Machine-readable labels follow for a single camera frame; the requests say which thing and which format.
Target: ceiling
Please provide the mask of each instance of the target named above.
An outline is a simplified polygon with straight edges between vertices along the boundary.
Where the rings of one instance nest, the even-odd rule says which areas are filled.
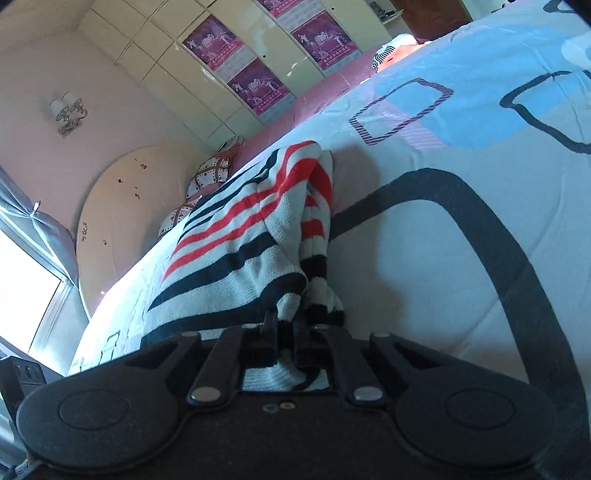
[[[93,0],[14,0],[0,13],[0,52],[77,27]]]

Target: window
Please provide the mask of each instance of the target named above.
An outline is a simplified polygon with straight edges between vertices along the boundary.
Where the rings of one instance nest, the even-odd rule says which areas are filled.
[[[0,337],[35,357],[43,350],[72,284],[0,219]]]

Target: wall sconce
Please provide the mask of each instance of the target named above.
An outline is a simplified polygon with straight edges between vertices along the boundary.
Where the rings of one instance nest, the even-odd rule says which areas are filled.
[[[56,98],[49,106],[56,116],[56,122],[65,122],[65,125],[58,129],[62,137],[67,137],[76,130],[88,114],[82,106],[82,98],[75,97],[71,92],[66,92],[61,100]]]

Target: pink bedding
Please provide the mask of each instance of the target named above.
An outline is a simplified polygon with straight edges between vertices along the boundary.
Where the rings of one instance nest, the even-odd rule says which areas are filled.
[[[246,146],[234,161],[231,173],[240,170],[246,163],[267,147],[273,145],[286,133],[292,131],[295,127],[374,75],[376,72],[371,64],[377,50],[375,48],[365,52],[300,96],[289,112],[285,113],[273,124],[265,127],[246,143]]]

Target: red stripe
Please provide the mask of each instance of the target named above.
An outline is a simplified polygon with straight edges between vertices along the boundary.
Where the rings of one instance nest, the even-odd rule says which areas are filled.
[[[307,238],[312,238],[313,236],[324,237],[324,226],[317,218],[301,223],[301,239],[306,240]]]
[[[219,232],[222,228],[226,227],[232,221],[232,219],[236,218],[238,215],[240,215],[242,212],[244,212],[244,210],[247,210],[249,208],[253,208],[257,203],[261,202],[262,200],[264,200],[268,196],[276,193],[278,191],[278,189],[280,188],[281,184],[283,184],[285,182],[285,177],[287,175],[287,162],[290,159],[290,157],[300,148],[308,146],[312,143],[314,143],[314,142],[307,141],[307,142],[302,142],[301,144],[292,145],[292,146],[288,147],[285,152],[285,155],[284,155],[284,161],[281,165],[281,169],[277,173],[277,176],[275,178],[275,183],[273,186],[271,186],[267,190],[264,190],[263,192],[254,192],[254,193],[251,193],[250,195],[247,195],[242,200],[240,200],[239,202],[236,202],[234,205],[232,205],[232,207],[230,207],[230,209],[228,210],[226,215],[224,215],[224,217],[219,219],[217,222],[210,225],[207,230],[185,237],[183,240],[181,240],[177,244],[176,248],[173,251],[173,255],[176,254],[182,248],[186,247],[188,244],[193,243],[193,242],[199,242],[200,240],[207,238],[209,235],[211,235],[215,232]],[[302,164],[305,163],[306,166],[303,167],[300,165],[300,163],[302,163]],[[314,170],[313,167],[315,165],[317,165],[317,163],[318,163],[318,161],[315,158],[304,158],[304,159],[300,160],[300,162],[298,164],[296,164],[296,166],[294,167],[294,170],[296,168],[297,169],[306,168],[308,173],[306,174],[306,178],[304,178],[304,180],[305,180],[305,179],[309,178],[310,171]]]
[[[329,176],[319,163],[310,175],[310,184],[324,197],[330,207],[332,205],[332,185]]]
[[[318,203],[316,202],[316,199],[310,194],[308,194],[306,196],[306,206],[307,207],[318,207]]]
[[[316,164],[317,164],[317,161],[314,158],[305,158],[303,160],[300,160],[294,166],[294,168],[291,169],[289,176],[286,178],[285,182],[283,182],[279,186],[278,196],[275,200],[273,200],[271,203],[261,207],[258,212],[253,213],[250,217],[248,217],[246,219],[246,221],[240,227],[236,228],[235,230],[227,233],[226,235],[221,236],[220,238],[218,238],[212,242],[209,242],[208,244],[203,245],[202,247],[195,249],[192,252],[189,252],[188,254],[183,255],[182,257],[175,260],[167,268],[166,272],[164,273],[164,279],[166,279],[176,269],[198,259],[199,257],[201,257],[205,253],[209,252],[213,248],[217,247],[218,245],[221,245],[222,243],[230,241],[230,240],[235,240],[237,238],[240,238],[244,234],[244,232],[246,232],[246,230],[248,228],[250,228],[252,225],[254,225],[258,222],[261,222],[261,221],[265,220],[267,217],[269,217],[269,215],[272,214],[276,210],[283,195],[286,192],[288,192],[289,190],[291,190],[295,185],[299,184],[302,181],[307,180],[309,178],[310,172],[314,169],[314,165],[316,165]],[[181,248],[181,244],[184,244],[183,246],[185,246],[185,245],[188,245],[189,243],[196,242],[202,238],[207,237],[209,233],[207,235],[205,235],[205,234],[209,230],[211,230],[211,228],[208,228],[205,232],[200,232],[200,233],[196,233],[195,235],[188,236],[186,239],[184,239],[182,242],[180,242],[178,244],[175,252],[179,248]]]

